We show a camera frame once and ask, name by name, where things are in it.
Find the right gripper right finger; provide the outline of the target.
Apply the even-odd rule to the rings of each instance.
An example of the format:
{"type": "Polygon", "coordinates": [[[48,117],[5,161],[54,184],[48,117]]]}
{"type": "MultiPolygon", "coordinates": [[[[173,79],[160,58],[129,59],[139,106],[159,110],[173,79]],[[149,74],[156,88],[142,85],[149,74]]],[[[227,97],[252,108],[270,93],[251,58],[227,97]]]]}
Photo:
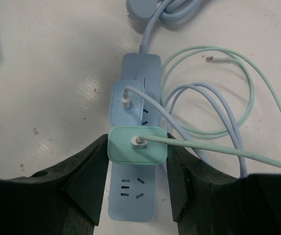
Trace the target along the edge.
{"type": "Polygon", "coordinates": [[[238,179],[173,145],[166,165],[179,234],[281,235],[281,174],[238,179]]]}

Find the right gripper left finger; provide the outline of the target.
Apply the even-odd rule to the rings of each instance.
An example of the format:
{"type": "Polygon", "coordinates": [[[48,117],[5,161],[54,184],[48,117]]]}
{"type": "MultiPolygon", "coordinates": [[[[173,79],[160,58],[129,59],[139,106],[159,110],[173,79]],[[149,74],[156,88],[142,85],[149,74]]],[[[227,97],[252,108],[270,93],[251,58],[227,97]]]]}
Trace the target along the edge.
{"type": "Polygon", "coordinates": [[[29,177],[0,179],[0,235],[91,235],[108,170],[107,135],[29,177]]]}

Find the teal charger plug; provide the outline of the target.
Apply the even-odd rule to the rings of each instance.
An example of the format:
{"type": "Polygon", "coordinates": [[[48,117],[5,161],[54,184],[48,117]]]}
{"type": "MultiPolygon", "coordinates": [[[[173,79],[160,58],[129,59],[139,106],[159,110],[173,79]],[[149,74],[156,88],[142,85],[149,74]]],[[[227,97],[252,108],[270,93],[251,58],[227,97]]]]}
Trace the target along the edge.
{"type": "Polygon", "coordinates": [[[107,155],[122,165],[159,165],[167,158],[164,143],[139,140],[141,135],[166,138],[167,132],[157,126],[117,126],[108,135],[107,155]]]}

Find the blue charger plug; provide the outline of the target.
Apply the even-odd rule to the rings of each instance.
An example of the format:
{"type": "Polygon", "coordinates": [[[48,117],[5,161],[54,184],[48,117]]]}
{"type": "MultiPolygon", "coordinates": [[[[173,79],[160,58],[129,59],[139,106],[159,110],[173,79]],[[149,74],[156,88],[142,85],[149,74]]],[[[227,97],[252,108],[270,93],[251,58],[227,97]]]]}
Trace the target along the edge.
{"type": "Polygon", "coordinates": [[[126,86],[144,91],[143,84],[135,80],[120,80],[114,84],[109,111],[109,121],[112,126],[141,124],[144,100],[135,93],[125,90],[126,86]]]}

